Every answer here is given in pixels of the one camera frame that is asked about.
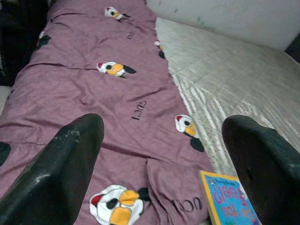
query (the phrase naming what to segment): children's book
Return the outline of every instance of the children's book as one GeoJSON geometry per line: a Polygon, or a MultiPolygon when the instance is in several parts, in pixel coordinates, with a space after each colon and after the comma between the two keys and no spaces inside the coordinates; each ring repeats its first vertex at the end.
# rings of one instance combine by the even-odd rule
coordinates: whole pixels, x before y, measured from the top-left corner
{"type": "Polygon", "coordinates": [[[201,171],[213,225],[261,225],[237,177],[201,171]]]}

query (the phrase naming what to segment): white wall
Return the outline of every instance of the white wall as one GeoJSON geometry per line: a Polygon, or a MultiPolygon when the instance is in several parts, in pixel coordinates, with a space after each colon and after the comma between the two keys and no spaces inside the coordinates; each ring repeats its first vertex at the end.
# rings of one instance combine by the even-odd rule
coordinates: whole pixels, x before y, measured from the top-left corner
{"type": "Polygon", "coordinates": [[[300,32],[300,0],[148,0],[165,19],[285,48],[300,32]]]}

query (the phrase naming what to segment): wrinkled fabric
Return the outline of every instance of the wrinkled fabric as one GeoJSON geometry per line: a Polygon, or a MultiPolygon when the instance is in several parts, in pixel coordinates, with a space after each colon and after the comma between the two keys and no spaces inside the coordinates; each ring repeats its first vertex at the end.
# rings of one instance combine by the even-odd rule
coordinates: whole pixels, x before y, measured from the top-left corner
{"type": "Polygon", "coordinates": [[[137,225],[196,225],[208,216],[198,174],[212,167],[206,152],[191,146],[201,143],[194,125],[181,121],[188,133],[176,128],[188,112],[155,45],[155,21],[144,0],[53,5],[46,41],[19,73],[0,117],[0,141],[12,148],[0,167],[0,196],[61,127],[98,113],[105,138],[76,225],[98,224],[91,198],[111,185],[149,191],[137,225]],[[127,16],[106,16],[107,7],[127,16]],[[97,68],[108,62],[110,69],[97,68]],[[121,77],[113,76],[119,68],[121,77]]]}

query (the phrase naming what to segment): mattress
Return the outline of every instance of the mattress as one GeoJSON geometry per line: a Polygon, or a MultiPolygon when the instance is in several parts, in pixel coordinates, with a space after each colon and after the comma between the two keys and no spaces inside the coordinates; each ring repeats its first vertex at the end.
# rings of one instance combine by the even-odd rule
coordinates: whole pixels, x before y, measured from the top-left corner
{"type": "Polygon", "coordinates": [[[217,173],[236,175],[225,118],[241,114],[300,150],[300,66],[285,53],[158,18],[169,71],[217,173]]]}

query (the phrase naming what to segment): book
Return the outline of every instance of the book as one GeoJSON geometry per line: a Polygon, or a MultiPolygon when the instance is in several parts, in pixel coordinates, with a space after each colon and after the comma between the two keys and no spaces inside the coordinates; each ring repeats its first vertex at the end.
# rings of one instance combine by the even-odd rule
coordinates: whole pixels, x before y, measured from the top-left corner
{"type": "Polygon", "coordinates": [[[237,177],[200,171],[213,225],[261,225],[237,177]]]}

